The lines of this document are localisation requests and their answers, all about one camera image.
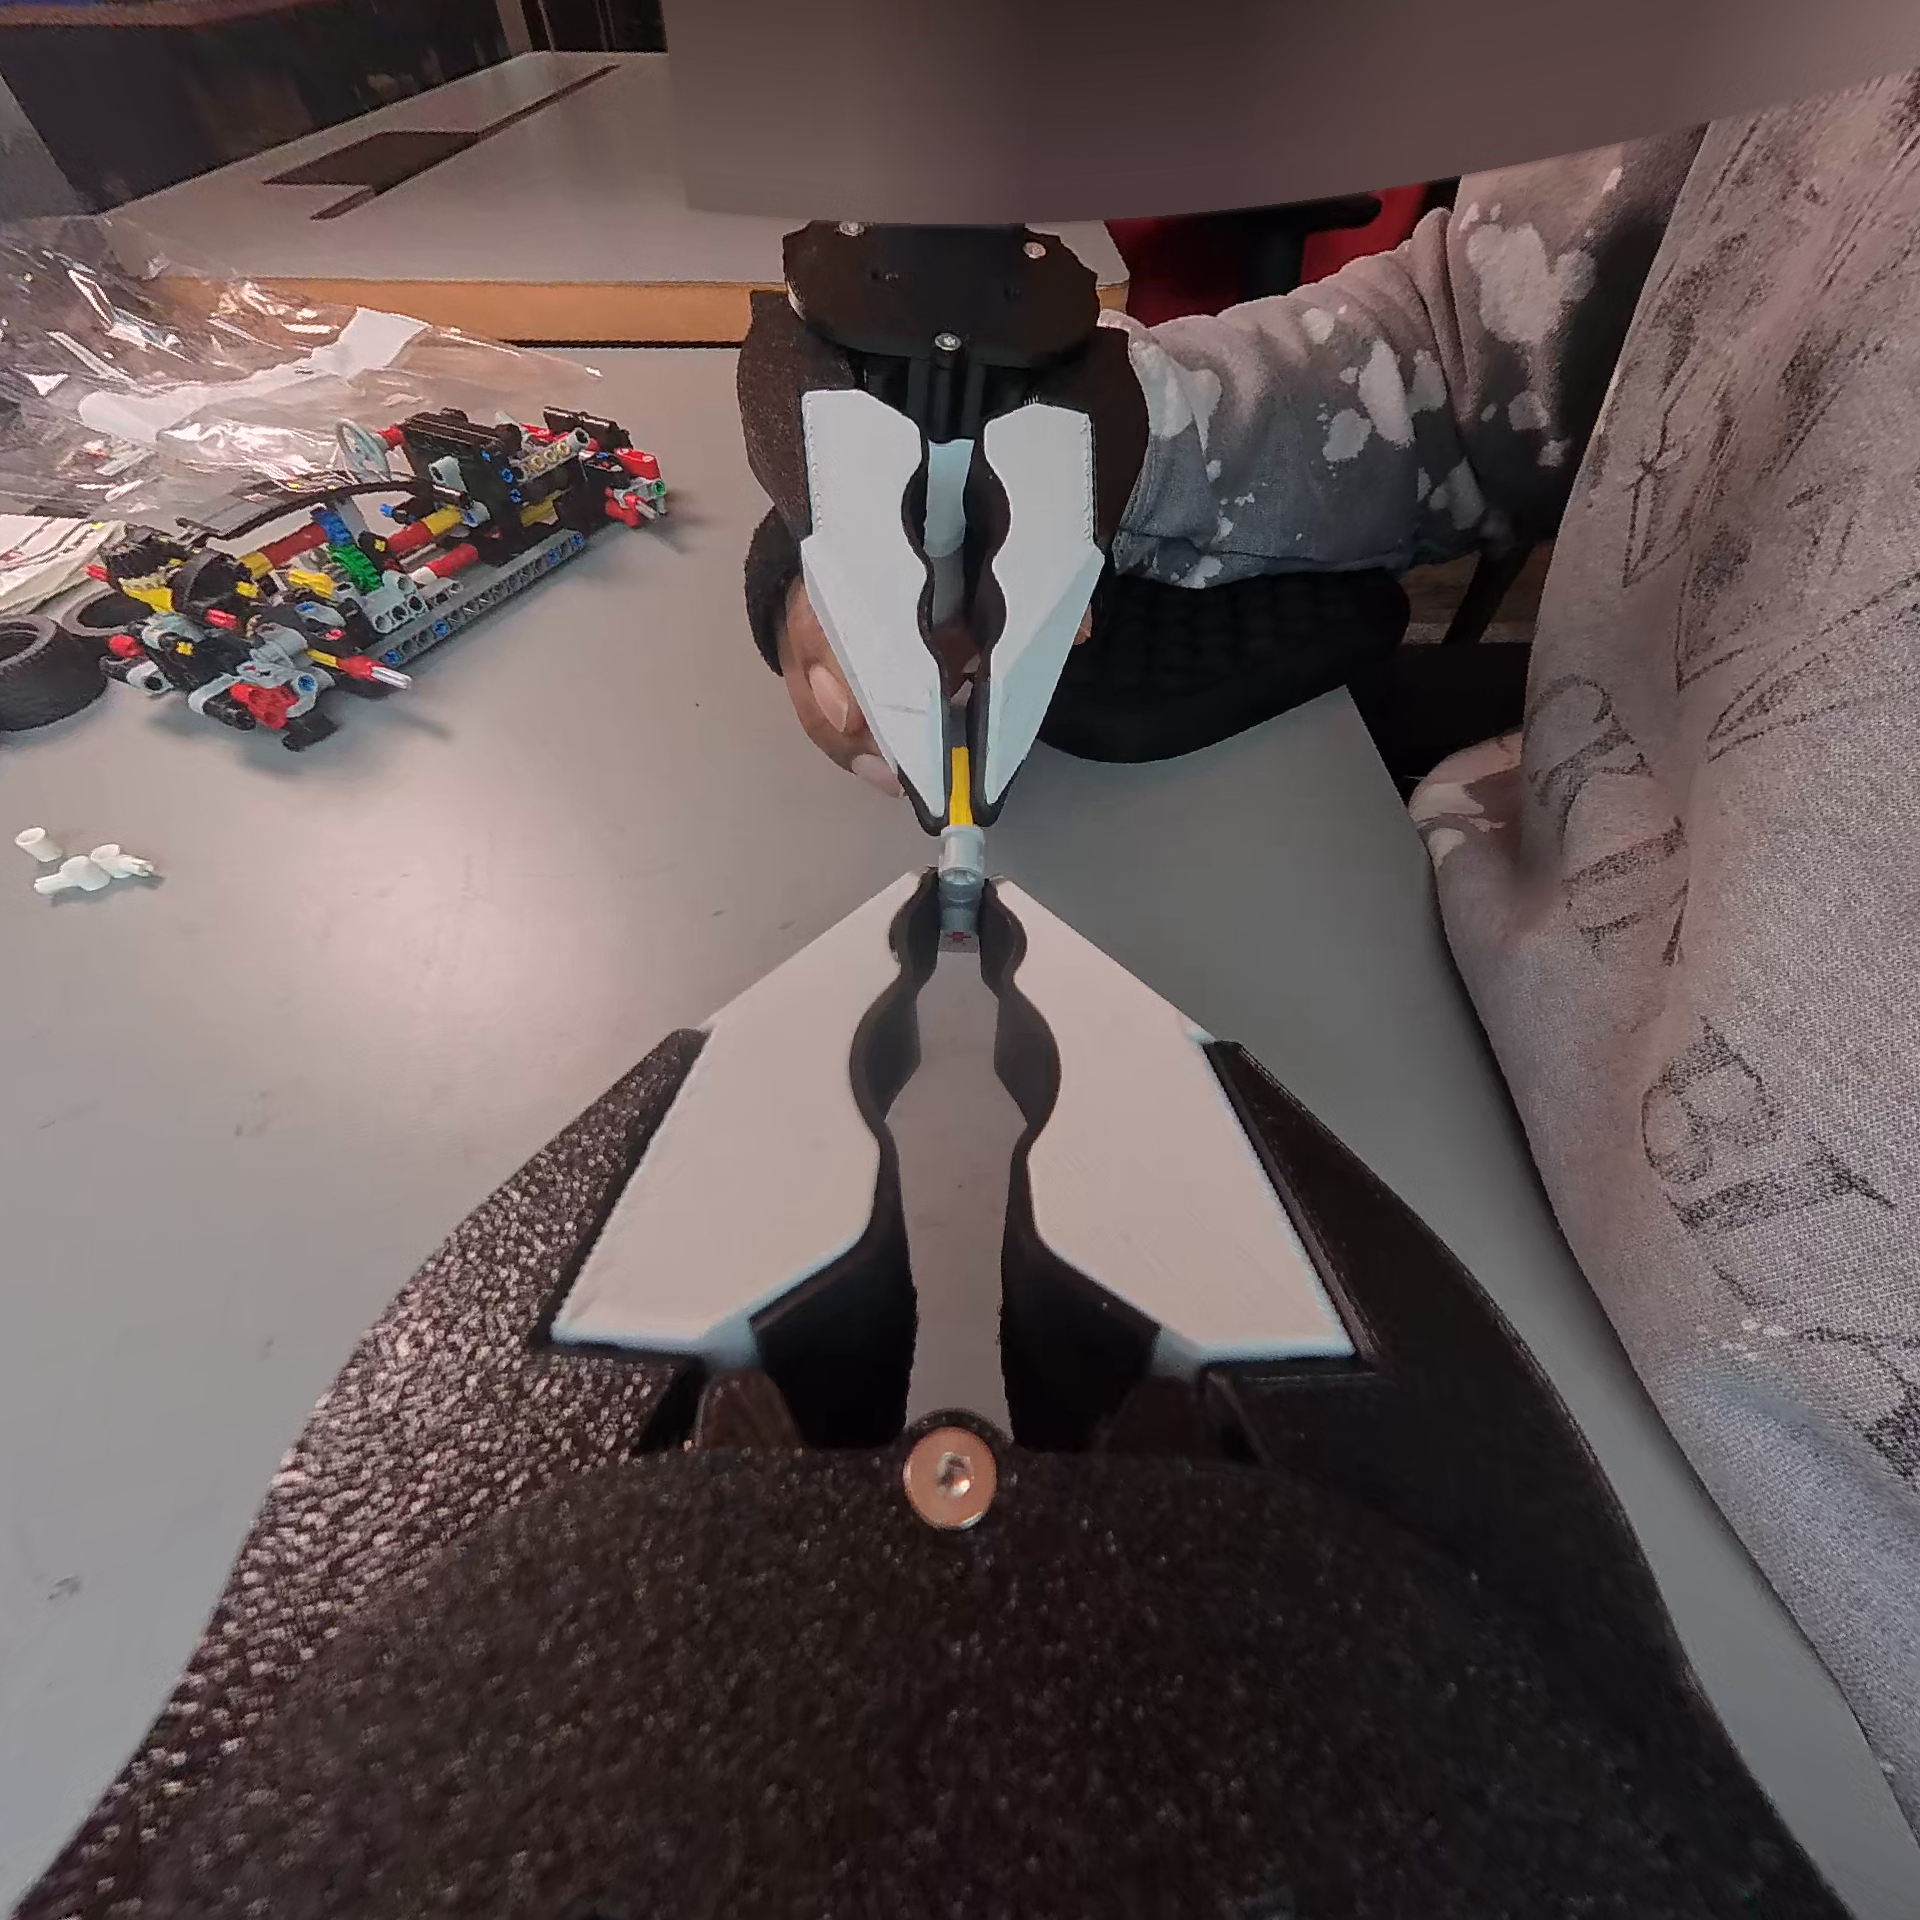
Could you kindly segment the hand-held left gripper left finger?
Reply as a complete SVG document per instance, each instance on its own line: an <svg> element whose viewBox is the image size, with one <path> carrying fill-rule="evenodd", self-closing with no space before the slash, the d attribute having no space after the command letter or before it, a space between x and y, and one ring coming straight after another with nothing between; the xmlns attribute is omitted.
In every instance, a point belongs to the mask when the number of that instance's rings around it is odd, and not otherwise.
<svg viewBox="0 0 1920 1920"><path fill-rule="evenodd" d="M707 1023L556 1347L761 1369L821 1448L905 1429L919 1307L888 1113L936 950L936 879L911 873Z"/></svg>

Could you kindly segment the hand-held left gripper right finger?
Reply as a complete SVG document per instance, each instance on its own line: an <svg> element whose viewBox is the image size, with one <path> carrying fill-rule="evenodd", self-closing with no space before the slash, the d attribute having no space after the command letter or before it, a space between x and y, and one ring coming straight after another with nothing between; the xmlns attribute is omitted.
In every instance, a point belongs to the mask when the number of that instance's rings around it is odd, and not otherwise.
<svg viewBox="0 0 1920 1920"><path fill-rule="evenodd" d="M1013 1437L1078 1451L1151 1377L1350 1361L1214 1038L1017 884L986 889L980 961L1021 1111L1000 1306Z"/></svg>

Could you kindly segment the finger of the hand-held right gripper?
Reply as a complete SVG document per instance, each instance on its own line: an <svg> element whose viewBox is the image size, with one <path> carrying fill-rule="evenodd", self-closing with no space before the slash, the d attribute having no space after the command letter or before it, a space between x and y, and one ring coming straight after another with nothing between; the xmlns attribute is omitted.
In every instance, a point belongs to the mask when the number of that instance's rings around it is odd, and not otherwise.
<svg viewBox="0 0 1920 1920"><path fill-rule="evenodd" d="M804 584L853 697L925 825L948 822L948 697L925 635L933 572L914 521L925 438L862 390L803 403Z"/></svg>
<svg viewBox="0 0 1920 1920"><path fill-rule="evenodd" d="M989 825L1041 734L1102 549L1084 413L1027 403L984 426L981 450L1008 508L975 594L984 654L971 715L972 814Z"/></svg>

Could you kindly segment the person's right forearm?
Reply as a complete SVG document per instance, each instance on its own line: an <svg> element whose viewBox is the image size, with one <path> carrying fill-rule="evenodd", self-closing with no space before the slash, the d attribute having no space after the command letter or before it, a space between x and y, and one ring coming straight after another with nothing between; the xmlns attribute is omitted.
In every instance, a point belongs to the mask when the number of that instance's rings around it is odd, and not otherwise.
<svg viewBox="0 0 1920 1920"><path fill-rule="evenodd" d="M1559 529L1703 127L1481 172L1393 252L1128 339L1112 563L1201 590Z"/></svg>

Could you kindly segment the grey desk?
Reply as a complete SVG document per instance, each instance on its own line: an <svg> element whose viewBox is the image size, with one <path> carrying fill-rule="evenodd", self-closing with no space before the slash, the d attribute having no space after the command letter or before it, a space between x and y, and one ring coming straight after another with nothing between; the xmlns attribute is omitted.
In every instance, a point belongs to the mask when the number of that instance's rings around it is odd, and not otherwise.
<svg viewBox="0 0 1920 1920"><path fill-rule="evenodd" d="M585 360L673 516L412 695L297 756L122 687L4 745L4 1908L149 1731L414 1269L668 1031L925 858L750 639L735 352ZM160 876L39 898L35 827ZM1350 704L1174 762L1044 750L993 860L1258 1054L1488 1287L1811 1856L1858 1916L1915 1916L1882 1766L1559 1236Z"/></svg>

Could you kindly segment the person's right hand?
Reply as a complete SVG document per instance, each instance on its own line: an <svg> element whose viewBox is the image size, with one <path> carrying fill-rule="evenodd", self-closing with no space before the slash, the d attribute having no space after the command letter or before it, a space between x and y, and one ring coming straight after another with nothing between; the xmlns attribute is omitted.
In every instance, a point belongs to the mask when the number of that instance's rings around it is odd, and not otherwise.
<svg viewBox="0 0 1920 1920"><path fill-rule="evenodd" d="M814 746L854 779L899 799L899 779L841 675L803 579L788 585L781 613L780 671Z"/></svg>

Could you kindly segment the grey table with wooden edge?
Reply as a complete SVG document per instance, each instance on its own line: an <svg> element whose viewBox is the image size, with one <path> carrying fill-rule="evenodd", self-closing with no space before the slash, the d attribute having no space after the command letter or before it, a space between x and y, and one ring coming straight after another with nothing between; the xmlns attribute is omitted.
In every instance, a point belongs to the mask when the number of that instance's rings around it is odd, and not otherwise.
<svg viewBox="0 0 1920 1920"><path fill-rule="evenodd" d="M553 53L111 215L166 273L558 347L740 342L803 223L689 204L665 57Z"/></svg>

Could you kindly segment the brick-built toy car chassis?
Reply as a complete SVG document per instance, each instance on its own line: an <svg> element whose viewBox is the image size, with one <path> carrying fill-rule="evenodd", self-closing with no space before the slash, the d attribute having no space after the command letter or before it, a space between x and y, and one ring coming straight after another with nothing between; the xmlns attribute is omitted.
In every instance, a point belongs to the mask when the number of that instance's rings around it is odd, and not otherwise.
<svg viewBox="0 0 1920 1920"><path fill-rule="evenodd" d="M262 478L174 533L130 529L88 568L156 611L110 639L111 682L300 753L337 731L334 695L408 690L412 663L603 529L668 515L656 456L582 411L421 411L344 422L337 442L344 470Z"/></svg>

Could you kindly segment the red plastic tote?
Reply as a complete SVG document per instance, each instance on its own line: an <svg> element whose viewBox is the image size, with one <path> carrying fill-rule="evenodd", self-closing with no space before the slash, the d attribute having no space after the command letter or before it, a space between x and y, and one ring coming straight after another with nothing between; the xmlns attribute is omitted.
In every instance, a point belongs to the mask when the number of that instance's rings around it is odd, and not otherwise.
<svg viewBox="0 0 1920 1920"><path fill-rule="evenodd" d="M1156 326L1290 293L1361 258L1390 252L1457 180L1296 204L1109 221L1128 268L1128 311Z"/></svg>

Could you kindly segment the clear plastic bag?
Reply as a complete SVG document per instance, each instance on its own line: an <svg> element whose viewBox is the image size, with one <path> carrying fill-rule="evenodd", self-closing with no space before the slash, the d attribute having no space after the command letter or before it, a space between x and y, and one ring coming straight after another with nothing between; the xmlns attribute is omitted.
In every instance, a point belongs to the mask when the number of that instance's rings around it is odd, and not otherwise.
<svg viewBox="0 0 1920 1920"><path fill-rule="evenodd" d="M541 349L253 281L176 272L138 227L2 232L8 513L149 516L252 478L337 466L337 426L608 413L598 371Z"/></svg>

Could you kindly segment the sticker sheet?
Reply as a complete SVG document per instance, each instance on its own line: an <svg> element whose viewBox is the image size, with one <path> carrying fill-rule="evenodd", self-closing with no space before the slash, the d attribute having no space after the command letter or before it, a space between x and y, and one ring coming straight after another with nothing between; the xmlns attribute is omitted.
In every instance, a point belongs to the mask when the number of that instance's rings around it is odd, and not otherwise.
<svg viewBox="0 0 1920 1920"><path fill-rule="evenodd" d="M75 590L123 533L122 519L2 515L2 618Z"/></svg>

